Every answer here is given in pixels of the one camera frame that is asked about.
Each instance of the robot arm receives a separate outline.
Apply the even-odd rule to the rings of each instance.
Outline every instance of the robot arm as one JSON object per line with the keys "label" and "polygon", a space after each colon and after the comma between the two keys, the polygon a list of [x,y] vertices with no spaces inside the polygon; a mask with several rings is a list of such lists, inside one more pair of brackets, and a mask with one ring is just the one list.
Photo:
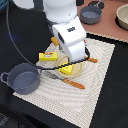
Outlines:
{"label": "robot arm", "polygon": [[20,8],[44,11],[49,30],[56,37],[70,61],[84,59],[86,31],[77,16],[77,5],[82,5],[84,0],[13,1]]}

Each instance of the black tabletop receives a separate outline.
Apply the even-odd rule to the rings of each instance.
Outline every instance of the black tabletop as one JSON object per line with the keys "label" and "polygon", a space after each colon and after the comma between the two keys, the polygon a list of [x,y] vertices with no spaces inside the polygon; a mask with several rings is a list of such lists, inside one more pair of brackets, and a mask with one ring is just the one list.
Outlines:
{"label": "black tabletop", "polygon": [[[43,12],[26,11],[12,6],[9,11],[13,39],[32,63],[38,61],[53,36]],[[90,128],[128,128],[128,44],[94,35],[88,38],[115,44],[115,50],[106,73]],[[10,72],[14,66],[26,63],[17,53],[8,35],[6,15],[0,13],[0,74]],[[29,115],[52,128],[78,128],[50,112],[13,96],[13,90],[0,82],[0,104]]]}

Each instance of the gray saucepan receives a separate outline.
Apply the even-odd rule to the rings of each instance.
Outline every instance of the gray saucepan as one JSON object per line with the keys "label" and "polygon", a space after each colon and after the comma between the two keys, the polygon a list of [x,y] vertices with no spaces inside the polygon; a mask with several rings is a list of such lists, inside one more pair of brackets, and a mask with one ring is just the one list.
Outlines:
{"label": "gray saucepan", "polygon": [[128,4],[119,7],[116,11],[116,15],[120,26],[128,30]]}
{"label": "gray saucepan", "polygon": [[[2,73],[0,79],[1,82],[10,86],[16,93],[27,95],[38,88],[40,74],[35,67],[28,63],[23,63],[15,66],[9,73]],[[3,75],[7,75],[7,82],[3,80]]]}
{"label": "gray saucepan", "polygon": [[92,6],[85,6],[80,11],[80,20],[85,24],[95,24],[100,21],[102,10],[98,7],[102,0]]}

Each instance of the white placemat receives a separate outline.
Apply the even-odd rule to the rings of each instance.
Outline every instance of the white placemat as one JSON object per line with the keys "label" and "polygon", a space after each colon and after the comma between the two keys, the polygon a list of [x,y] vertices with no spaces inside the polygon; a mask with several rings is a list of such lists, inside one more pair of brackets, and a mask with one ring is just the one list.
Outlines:
{"label": "white placemat", "polygon": [[[42,72],[40,86],[35,92],[25,96],[17,93],[13,95],[81,128],[89,128],[115,45],[89,38],[85,40],[90,57],[98,59],[98,63],[83,62],[82,74],[71,79],[83,84],[85,89],[81,90],[60,80],[48,78]],[[65,56],[53,43],[50,44],[46,52],[57,52],[58,59]],[[45,68],[55,67],[56,62],[39,61],[37,65]],[[59,76],[56,70],[50,72]]]}

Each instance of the pot handle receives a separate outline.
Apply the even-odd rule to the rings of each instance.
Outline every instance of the pot handle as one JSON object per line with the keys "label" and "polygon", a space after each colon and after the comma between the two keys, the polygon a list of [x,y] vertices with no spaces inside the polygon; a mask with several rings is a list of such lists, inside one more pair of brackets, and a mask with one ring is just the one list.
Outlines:
{"label": "pot handle", "polygon": [[1,74],[1,76],[0,76],[0,80],[1,80],[1,82],[3,82],[3,83],[5,83],[5,84],[7,84],[8,85],[8,82],[6,82],[6,81],[4,81],[3,80],[3,75],[9,75],[9,73],[7,73],[7,72],[3,72],[2,74]]}

